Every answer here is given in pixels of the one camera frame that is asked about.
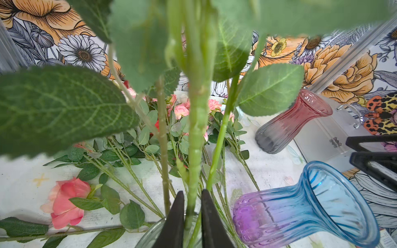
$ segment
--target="flower stem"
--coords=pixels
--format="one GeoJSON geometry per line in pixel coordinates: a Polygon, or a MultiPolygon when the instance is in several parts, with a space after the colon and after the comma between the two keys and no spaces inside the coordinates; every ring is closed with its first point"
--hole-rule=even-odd
{"type": "Polygon", "coordinates": [[[160,153],[161,153],[161,168],[162,168],[162,178],[163,178],[163,197],[164,197],[164,208],[166,210],[166,216],[170,212],[171,202],[170,193],[168,191],[168,149],[167,149],[167,131],[166,131],[166,99],[164,96],[164,78],[160,76],[159,80],[156,82],[157,90],[157,105],[158,105],[158,125],[160,134],[158,136],[158,141],[160,143],[160,153]]]}

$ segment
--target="clear glass vase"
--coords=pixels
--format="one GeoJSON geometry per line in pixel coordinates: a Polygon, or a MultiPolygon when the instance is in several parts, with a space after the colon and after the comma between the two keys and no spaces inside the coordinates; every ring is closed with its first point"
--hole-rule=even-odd
{"type": "Polygon", "coordinates": [[[276,154],[295,138],[309,120],[331,114],[331,106],[319,95],[302,89],[292,108],[257,130],[256,142],[265,152],[276,154]]]}
{"type": "Polygon", "coordinates": [[[358,190],[340,172],[308,163],[294,186],[242,195],[233,221],[251,248],[277,248],[327,231],[363,248],[379,243],[376,219],[358,190]]]}

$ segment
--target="orange peony illustration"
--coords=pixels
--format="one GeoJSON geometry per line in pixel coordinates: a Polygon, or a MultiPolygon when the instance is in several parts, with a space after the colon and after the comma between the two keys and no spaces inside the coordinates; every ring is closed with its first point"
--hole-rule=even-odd
{"type": "Polygon", "coordinates": [[[6,28],[13,26],[14,17],[46,31],[55,44],[68,35],[95,36],[65,0],[0,0],[0,18],[6,28]]]}
{"type": "MultiPolygon", "coordinates": [[[[320,49],[314,55],[312,63],[304,63],[303,87],[310,87],[320,76],[327,71],[352,45],[327,46],[320,49]]],[[[376,68],[377,54],[372,56],[369,52],[364,54],[354,65],[340,75],[329,85],[321,95],[334,99],[341,104],[358,102],[357,96],[370,92],[373,88],[374,69],[376,68]]]]}

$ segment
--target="green leaf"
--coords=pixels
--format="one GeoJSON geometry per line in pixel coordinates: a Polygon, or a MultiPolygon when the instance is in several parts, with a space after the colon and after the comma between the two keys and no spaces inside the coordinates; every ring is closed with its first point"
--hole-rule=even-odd
{"type": "Polygon", "coordinates": [[[168,41],[164,1],[113,0],[109,18],[117,59],[131,87],[145,92],[167,69],[168,41]]]}
{"type": "Polygon", "coordinates": [[[54,159],[54,160],[52,160],[51,162],[48,162],[48,163],[46,163],[46,164],[43,165],[43,166],[50,165],[50,164],[52,164],[52,163],[54,163],[54,162],[57,162],[57,161],[61,161],[61,162],[65,162],[65,163],[70,163],[70,162],[72,162],[72,160],[69,159],[68,155],[63,155],[62,157],[57,158],[57,159],[54,159]]]}
{"type": "Polygon", "coordinates": [[[220,18],[213,80],[222,82],[239,74],[247,63],[251,45],[250,29],[220,18]]]}
{"type": "Polygon", "coordinates": [[[168,141],[167,142],[167,150],[172,150],[173,149],[173,147],[172,147],[172,142],[171,141],[168,141]]]}
{"type": "Polygon", "coordinates": [[[189,155],[189,142],[186,142],[184,139],[179,143],[179,150],[186,155],[189,155]]]}
{"type": "Polygon", "coordinates": [[[249,159],[249,151],[248,150],[241,151],[241,155],[243,156],[244,160],[249,159]]]}
{"type": "Polygon", "coordinates": [[[83,148],[78,148],[78,147],[74,147],[71,146],[68,149],[68,154],[67,157],[74,162],[78,162],[83,158],[84,155],[84,149],[83,148]]]}
{"type": "Polygon", "coordinates": [[[150,122],[152,124],[156,124],[157,118],[158,118],[158,111],[157,110],[152,110],[148,113],[148,117],[150,119],[150,122]]]}
{"type": "Polygon", "coordinates": [[[67,0],[79,13],[83,21],[105,43],[111,43],[108,15],[112,0],[67,0]]]}
{"type": "Polygon", "coordinates": [[[124,165],[121,161],[116,161],[114,162],[114,164],[112,164],[112,166],[117,168],[117,167],[123,167],[124,165]]]}
{"type": "Polygon", "coordinates": [[[8,217],[0,221],[0,228],[3,228],[9,237],[23,237],[44,235],[48,231],[48,225],[37,224],[33,222],[22,221],[15,217],[8,217]]]}
{"type": "Polygon", "coordinates": [[[168,173],[174,177],[181,178],[181,175],[179,174],[179,171],[178,171],[178,167],[176,167],[176,166],[172,167],[168,173]]]}
{"type": "Polygon", "coordinates": [[[252,116],[272,115],[285,110],[298,95],[303,67],[280,63],[261,67],[244,77],[238,98],[241,110],[252,116]]]}
{"type": "Polygon", "coordinates": [[[246,134],[247,133],[247,131],[235,131],[233,134],[235,135],[235,136],[240,136],[240,135],[244,135],[244,134],[246,134]]]}
{"type": "Polygon", "coordinates": [[[61,241],[66,238],[67,235],[65,236],[58,236],[58,237],[50,237],[47,239],[46,243],[43,245],[43,248],[56,248],[61,241]]]}
{"type": "Polygon", "coordinates": [[[120,212],[120,195],[114,189],[107,185],[100,188],[102,205],[111,213],[118,214],[120,212]]]}
{"type": "Polygon", "coordinates": [[[149,136],[150,136],[149,127],[146,126],[142,129],[141,133],[139,134],[138,143],[140,145],[146,145],[149,142],[149,136]]]}
{"type": "Polygon", "coordinates": [[[216,144],[216,142],[218,141],[218,135],[209,135],[208,136],[208,141],[211,143],[216,144]]]}
{"type": "Polygon", "coordinates": [[[124,151],[131,157],[138,151],[138,148],[135,145],[130,145],[124,148],[124,151]]]}
{"type": "Polygon", "coordinates": [[[75,205],[78,208],[81,208],[82,210],[91,211],[91,210],[103,208],[102,204],[95,200],[73,197],[70,198],[69,201],[71,201],[73,205],[75,205]]]}
{"type": "Polygon", "coordinates": [[[100,184],[105,184],[109,180],[109,176],[106,173],[102,173],[99,176],[99,183],[100,184]]]}
{"type": "Polygon", "coordinates": [[[1,81],[0,155],[52,155],[138,123],[120,89],[88,68],[32,67],[1,81]]]}
{"type": "Polygon", "coordinates": [[[335,29],[387,20],[390,16],[384,0],[278,0],[277,6],[272,0],[214,0],[212,3],[221,16],[248,30],[281,36],[331,33],[335,29]],[[282,10],[282,14],[270,11],[272,8],[282,10]]]}
{"type": "Polygon", "coordinates": [[[160,149],[157,145],[149,145],[145,148],[145,152],[149,154],[155,154],[160,149]]]}
{"type": "Polygon", "coordinates": [[[120,222],[127,229],[137,229],[145,222],[145,213],[141,206],[132,200],[120,212],[120,222]]]}
{"type": "Polygon", "coordinates": [[[77,178],[82,181],[89,181],[91,179],[94,179],[99,174],[99,172],[99,169],[95,165],[88,164],[80,171],[77,178]]]}
{"type": "Polygon", "coordinates": [[[100,157],[100,159],[105,160],[105,161],[116,161],[120,158],[112,150],[104,150],[102,152],[102,156],[100,157]]]}
{"type": "Polygon", "coordinates": [[[87,248],[102,248],[118,240],[125,232],[124,228],[100,232],[87,248]]]}

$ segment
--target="artificial flower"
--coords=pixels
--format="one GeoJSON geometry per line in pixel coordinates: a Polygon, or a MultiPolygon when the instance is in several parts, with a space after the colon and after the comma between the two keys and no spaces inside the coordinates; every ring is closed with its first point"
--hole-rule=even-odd
{"type": "MultiPolygon", "coordinates": [[[[321,75],[326,72],[352,45],[343,47],[327,46],[319,49],[312,63],[304,63],[305,78],[303,87],[309,88],[321,75]]],[[[370,92],[373,88],[374,69],[376,68],[377,54],[372,56],[365,53],[359,60],[330,84],[321,95],[334,99],[341,104],[358,102],[358,96],[370,92]]]]}
{"type": "Polygon", "coordinates": [[[57,181],[48,195],[49,203],[40,207],[45,213],[51,213],[52,224],[55,229],[62,229],[68,224],[77,225],[84,216],[84,210],[76,207],[70,198],[87,198],[90,185],[80,179],[73,178],[68,181],[57,181]]]}
{"type": "Polygon", "coordinates": [[[90,37],[68,35],[60,40],[58,46],[59,53],[65,56],[65,61],[71,65],[87,67],[97,72],[105,69],[105,54],[90,37]]]}
{"type": "Polygon", "coordinates": [[[7,29],[12,28],[14,17],[46,31],[55,44],[68,35],[95,36],[65,0],[0,0],[0,18],[7,29]]]}
{"type": "Polygon", "coordinates": [[[230,121],[230,119],[231,119],[232,122],[234,122],[234,114],[233,114],[233,112],[230,112],[229,121],[230,121]]]}
{"type": "Polygon", "coordinates": [[[210,99],[210,100],[208,100],[208,107],[210,108],[210,112],[209,113],[211,113],[212,111],[214,111],[214,112],[220,112],[221,111],[221,107],[222,107],[222,104],[220,104],[217,100],[215,100],[215,99],[210,99]]]}
{"type": "Polygon", "coordinates": [[[180,118],[182,118],[182,116],[189,115],[189,109],[187,109],[185,106],[180,104],[175,107],[174,113],[175,113],[176,119],[179,120],[180,118]]]}

